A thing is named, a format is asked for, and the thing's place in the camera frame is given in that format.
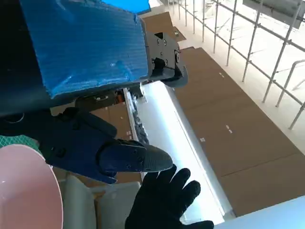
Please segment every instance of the metal railing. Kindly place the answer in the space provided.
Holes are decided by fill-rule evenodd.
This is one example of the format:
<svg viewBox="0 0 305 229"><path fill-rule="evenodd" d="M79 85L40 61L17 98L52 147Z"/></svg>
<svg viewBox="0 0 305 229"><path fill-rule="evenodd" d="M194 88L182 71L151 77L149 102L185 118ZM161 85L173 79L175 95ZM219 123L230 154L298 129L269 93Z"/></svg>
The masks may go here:
<svg viewBox="0 0 305 229"><path fill-rule="evenodd" d="M290 33L293 29L293 25L297 19L297 16L298 16L298 13L301 9L301 5L302 5L302 2L303 0L298 0L298 3L297 3L297 9L295 10L295 13L293 15L293 19L292 19L292 22L289 26L289 29L287 31L287 34L285 37L281 36L280 34L268 29L267 27L261 25L259 23L259 19L260 19L260 14L261 14L261 11L262 11L262 8L263 8L263 2L264 0L261 0L260 1L260 8L259 10L257 11L257 15L256 15L256 19L255 21L253 21L252 19L242 15L241 13L239 13L237 10L236 10L236 5L237 5L237 0L234 1L234 8L231 9L230 7L222 4L219 2L219 0L211 0L212 2L216 3L216 10L215 10L215 27L214 27L214 30L211 29L207 24L204 23L204 20L205 20L205 0L203 0L203 19L200 20L199 18L197 18L195 16L195 1L193 0L193 13L191 13L190 11L188 11L187 9L187 4L186 4L186 0L184 0L184 6L181 4L181 2L179 1L178 2L178 8L179 8L179 19L181 19L180 17L180 7L183 8L185 10L185 26L187 26L187 14L190 14L191 16L193 16L193 33L195 33L195 20L199 21L202 25L203 25L203 31L202 31L202 41L204 42L204 29L207 28L209 31L211 31L213 34L214 34L214 46L213 46L213 53L215 53L215 49L216 49L216 38L218 37L219 39L221 39L224 43L226 43L228 45L228 54L227 54L227 62L226 62L226 65L228 66L229 65L229 59L230 59L230 51L231 49L233 49L234 51L236 51L241 57L243 57L245 60L246 60L246 64L245 64L245 68L244 68L244 74L243 74L243 78L242 78L242 82L245 81L245 77L246 77L246 73L247 73L247 68L248 68L248 65L251 64L254 68L256 68L260 73L262 73L264 76L266 76L268 79L269 79L269 83L268 83L268 86L267 86L267 89L266 89L266 92L264 94L264 98L263 98L263 103L266 101L267 99L267 96L269 94L269 91L270 91L270 88L271 88L271 85L272 84L275 84L277 87L279 87L282 92L281 92L281 95L279 97L279 100L277 102L277 105L276 107L279 106L282 98L283 98L283 95L284 94L287 94L289 95L292 99L294 99L298 104L301 105L301 108L299 110L299 112L297 113L297 115L295 116L293 122L291 123L289 129L291 130L295 123L297 122L298 118L300 117L301 113L303 110L305 110L305 102L301 102L296 96L294 96L291 92L289 92L287 90L287 86L288 86L288 83L291 79L291 76L292 76L292 73L294 72L294 69L296 67L297 64L301 63L301 62L305 62L305 60L300 60L300 61L296 61L294 62L294 64L292 65L291 67L291 70L290 70L290 73L288 75L288 78L286 80L286 83L284 86L282 86L281 84L279 84L278 82L276 82L275 80L275 74L277 74L279 71L277 71L277 68L278 68L278 65L281 61L281 58L282 58L282 55L284 53L284 50L285 50L285 47L286 45L292 45L293 47L297 48L298 50L301 50L303 52L305 52L305 48L294 43L292 40L289 40L289 36L290 36ZM227 9L228 11L232 12L233 15L232 15L232 24L231 24L231 31L230 31L230 39L229 39L229 42L227 42L224 38L222 38L218 33L217 33L217 17L218 17L218 7L221 6L225 9ZM245 56L243 55L240 51L238 51L233 45L232 45L232 34L233 34L233 28L234 28L234 18L235 18L235 15L238 15L240 16L241 18L245 19L246 21L250 22L251 24L254 25L254 29L253 29L253 33L252 33L252 38L251 38L251 43L250 43L250 47L249 47L249 52L248 52L248 55ZM254 43L254 38L255 38L255 34L256 34L256 30L257 28L260 28L268 33L270 33L271 35L277 37L278 39L280 40L283 40L283 45L282 45L282 48L280 50L280 53L278 55L278 58L277 58L277 61L276 61L276 64L275 64L275 67L273 69L273 72L272 72L272 75L269 76L264 70L262 70L260 67L258 67L256 64L254 64L250 58L251 58L251 55L253 54L252 53L252 46L253 46L253 43Z"/></svg>

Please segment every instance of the cardboard box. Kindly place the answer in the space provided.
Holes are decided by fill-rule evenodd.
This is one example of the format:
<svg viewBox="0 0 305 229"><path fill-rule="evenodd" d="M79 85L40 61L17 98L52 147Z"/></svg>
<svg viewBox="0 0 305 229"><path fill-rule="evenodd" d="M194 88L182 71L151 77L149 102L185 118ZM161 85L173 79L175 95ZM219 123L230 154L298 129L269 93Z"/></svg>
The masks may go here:
<svg viewBox="0 0 305 229"><path fill-rule="evenodd" d="M110 114L108 107L100 108L90 112L91 114L103 119L106 122L110 122Z"/></svg>
<svg viewBox="0 0 305 229"><path fill-rule="evenodd" d="M176 97L184 111L228 97L235 97L242 92L232 79L222 77L219 72L208 73L206 77L202 77L196 83L175 90Z"/></svg>
<svg viewBox="0 0 305 229"><path fill-rule="evenodd" d="M205 139L205 154L218 177L299 153L256 105L219 113L193 126L198 138Z"/></svg>
<svg viewBox="0 0 305 229"><path fill-rule="evenodd" d="M298 153L220 179L236 216L305 195L305 157Z"/></svg>
<svg viewBox="0 0 305 229"><path fill-rule="evenodd" d="M108 108L110 116L109 123L114 125L118 130L116 137L124 140L131 140L131 127L126 104L120 103Z"/></svg>
<svg viewBox="0 0 305 229"><path fill-rule="evenodd" d="M164 32L174 40L176 35L173 32L172 19L169 12L160 13L147 18L143 18L146 30L153 33Z"/></svg>

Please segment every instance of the brown cardboard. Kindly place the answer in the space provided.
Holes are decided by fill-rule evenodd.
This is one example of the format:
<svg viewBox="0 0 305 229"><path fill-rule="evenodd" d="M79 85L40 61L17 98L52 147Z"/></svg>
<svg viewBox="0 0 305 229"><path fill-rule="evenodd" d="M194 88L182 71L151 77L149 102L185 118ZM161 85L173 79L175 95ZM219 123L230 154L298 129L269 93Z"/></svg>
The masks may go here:
<svg viewBox="0 0 305 229"><path fill-rule="evenodd" d="M223 78L218 71L210 71L209 76L196 83L187 84L175 90L175 94L184 111L199 105L212 103L230 96L236 96L243 91L229 77Z"/></svg>
<svg viewBox="0 0 305 229"><path fill-rule="evenodd" d="M304 195L304 155L203 49L181 55L176 96L235 213Z"/></svg>
<svg viewBox="0 0 305 229"><path fill-rule="evenodd" d="M236 216L305 195L305 157L298 153L222 177Z"/></svg>
<svg viewBox="0 0 305 229"><path fill-rule="evenodd" d="M255 104L206 117L193 126L198 138L205 138L205 154L218 177L299 153Z"/></svg>
<svg viewBox="0 0 305 229"><path fill-rule="evenodd" d="M164 32L174 40L176 35L173 32L172 19L169 12L160 13L147 18L143 18L146 30L153 33Z"/></svg>
<svg viewBox="0 0 305 229"><path fill-rule="evenodd" d="M110 120L109 123L118 130L117 138L131 140L131 127L125 103L116 104L108 107Z"/></svg>
<svg viewBox="0 0 305 229"><path fill-rule="evenodd" d="M177 29L177 27L173 27L173 32L175 34L175 37L176 37L176 41L177 42L181 42L181 41L184 41L186 40L186 38L183 36L183 34L179 31L179 29Z"/></svg>
<svg viewBox="0 0 305 229"><path fill-rule="evenodd" d="M95 111L91 111L91 114L103 119L106 122L110 122L110 114L108 107L100 108Z"/></svg>

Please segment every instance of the glove finger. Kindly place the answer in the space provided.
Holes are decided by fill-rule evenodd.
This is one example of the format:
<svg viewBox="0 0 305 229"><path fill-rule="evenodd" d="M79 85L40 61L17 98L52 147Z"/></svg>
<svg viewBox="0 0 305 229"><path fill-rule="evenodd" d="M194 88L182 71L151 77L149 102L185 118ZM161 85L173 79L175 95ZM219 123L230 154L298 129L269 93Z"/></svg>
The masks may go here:
<svg viewBox="0 0 305 229"><path fill-rule="evenodd" d="M172 168L162 171L157 178L157 184L159 186L165 185L165 184L169 184L171 179L173 178L173 176L175 175L177 170L177 166L173 165Z"/></svg>
<svg viewBox="0 0 305 229"><path fill-rule="evenodd" d="M209 220L183 226L183 229L213 229L213 228L214 228L214 223Z"/></svg>
<svg viewBox="0 0 305 229"><path fill-rule="evenodd" d="M200 191L201 187L198 181L193 180L188 183L177 197L173 211L175 211L175 213L181 217L200 194Z"/></svg>
<svg viewBox="0 0 305 229"><path fill-rule="evenodd" d="M183 168L176 173L170 182L169 191L171 197L176 198L180 194L182 188L186 184L187 180L190 178L191 172L188 168Z"/></svg>
<svg viewBox="0 0 305 229"><path fill-rule="evenodd" d="M158 177L158 172L147 173L143 179L142 187L154 185Z"/></svg>

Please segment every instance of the floor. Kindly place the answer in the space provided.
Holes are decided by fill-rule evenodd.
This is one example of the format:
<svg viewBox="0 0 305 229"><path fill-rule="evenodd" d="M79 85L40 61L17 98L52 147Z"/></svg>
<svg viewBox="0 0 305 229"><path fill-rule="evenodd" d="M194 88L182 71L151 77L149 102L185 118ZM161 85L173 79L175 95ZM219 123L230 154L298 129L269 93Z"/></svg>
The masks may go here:
<svg viewBox="0 0 305 229"><path fill-rule="evenodd" d="M181 19L179 20L179 8L175 4L170 5L169 12L174 26L186 37L185 41L179 42L180 48L194 46L202 47L215 59L223 69L236 81L236 83L256 102L256 104L267 114L267 116L287 135L287 137L305 154L305 112L303 112L295 124L293 130L289 130L291 122L300 109L300 105L289 96L284 96L277 108L275 105L281 90L272 85L265 103L262 103L269 80L258 70L249 65L245 83L242 82L245 60L231 50L229 66L226 66L228 46L216 39L216 49L213 53L214 34L204 30L204 43L202 43L202 24L195 21L195 34L193 34L193 18L187 13L187 26L185 26L185 11L181 9Z"/></svg>

